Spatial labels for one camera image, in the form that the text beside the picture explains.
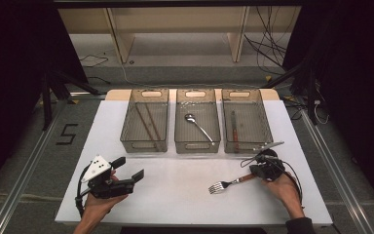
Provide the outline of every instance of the white tabletop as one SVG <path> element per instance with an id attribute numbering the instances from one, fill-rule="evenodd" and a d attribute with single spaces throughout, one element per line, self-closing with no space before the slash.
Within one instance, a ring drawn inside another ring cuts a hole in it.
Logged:
<path id="1" fill-rule="evenodd" d="M 313 220 L 314 225 L 330 225 L 332 220 L 329 212 L 284 104 L 280 100 L 265 100 L 264 104 L 274 141 L 284 141 L 284 144 L 273 149 L 300 178 L 306 216 Z M 134 192 L 116 205 L 102 222 L 123 226 L 216 227 L 284 225 L 289 220 L 281 202 L 258 178 L 231 185 L 221 194 L 208 193 L 207 189 L 217 181 L 230 181 L 249 174 L 249 167 L 241 168 L 242 159 L 224 153 L 223 139 L 217 154 L 177 154 L 174 144 L 174 101 L 170 102 L 168 152 L 127 153 L 120 142 L 127 106 L 128 102 L 122 100 L 101 102 L 57 213 L 57 222 L 74 223 L 81 219 L 74 201 L 77 183 L 82 170 L 97 154 L 109 162 L 121 156 L 127 157 L 127 163 L 117 170 L 118 178 L 130 178 L 141 169 L 145 170 L 145 177 L 135 185 Z M 217 107 L 219 120 L 222 120 L 219 101 Z"/>

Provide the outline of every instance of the person's arm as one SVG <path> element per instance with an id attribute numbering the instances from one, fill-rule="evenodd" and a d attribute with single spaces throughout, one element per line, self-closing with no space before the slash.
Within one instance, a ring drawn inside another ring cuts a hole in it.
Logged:
<path id="1" fill-rule="evenodd" d="M 111 178 L 118 180 L 114 176 L 115 171 L 111 173 Z M 119 202 L 126 199 L 129 195 L 109 199 L 96 199 L 93 194 L 89 193 L 85 203 L 84 214 L 80 223 L 74 230 L 74 234 L 88 234 L 91 233 L 102 219 L 111 211 L 111 209 Z"/>
<path id="2" fill-rule="evenodd" d="M 283 203 L 290 216 L 290 221 L 286 223 L 289 234 L 311 234 L 315 233 L 312 220 L 305 217 L 299 193 L 293 181 L 283 174 L 275 181 L 262 180 L 269 190 Z"/>

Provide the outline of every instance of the spoon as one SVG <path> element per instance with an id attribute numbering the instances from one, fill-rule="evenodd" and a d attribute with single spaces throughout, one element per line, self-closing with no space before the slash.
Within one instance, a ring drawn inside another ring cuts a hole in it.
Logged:
<path id="1" fill-rule="evenodd" d="M 211 137 L 206 133 L 206 131 L 202 128 L 202 127 L 200 127 L 198 124 L 197 124 L 197 122 L 196 122 L 196 117 L 193 115 L 193 114 L 186 114 L 185 116 L 184 116 L 184 118 L 187 120 L 187 122 L 189 122 L 189 123 L 194 123 L 205 135 L 206 135 L 206 137 L 211 141 L 211 142 L 213 142 L 213 140 L 211 139 Z"/>

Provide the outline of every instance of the human hand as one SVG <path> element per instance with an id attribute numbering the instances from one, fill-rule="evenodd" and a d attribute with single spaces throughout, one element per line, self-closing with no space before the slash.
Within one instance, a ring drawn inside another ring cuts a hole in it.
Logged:
<path id="1" fill-rule="evenodd" d="M 283 203 L 290 218 L 304 217 L 302 204 L 300 203 L 298 190 L 293 181 L 284 173 L 275 181 L 262 180 L 262 184 Z"/>
<path id="2" fill-rule="evenodd" d="M 115 170 L 111 172 L 111 178 L 118 181 L 118 179 L 114 176 L 115 172 Z M 97 199 L 93 194 L 89 193 L 85 203 L 84 214 L 80 223 L 75 228 L 74 233 L 91 233 L 91 231 L 94 230 L 94 228 L 111 211 L 111 209 L 128 196 L 129 195 L 126 194 L 109 199 Z"/>

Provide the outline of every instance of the fork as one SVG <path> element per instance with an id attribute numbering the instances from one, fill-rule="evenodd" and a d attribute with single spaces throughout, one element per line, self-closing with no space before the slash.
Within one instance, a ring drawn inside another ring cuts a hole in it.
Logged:
<path id="1" fill-rule="evenodd" d="M 236 178 L 235 180 L 233 180 L 231 182 L 219 181 L 219 182 L 214 183 L 208 189 L 208 192 L 210 192 L 210 194 L 219 193 L 219 192 L 222 192 L 224 189 L 226 189 L 231 184 L 245 182 L 245 181 L 248 181 L 248 180 L 253 179 L 255 177 L 256 177 L 256 175 L 249 174 L 249 175 L 245 175 L 245 176 Z"/>

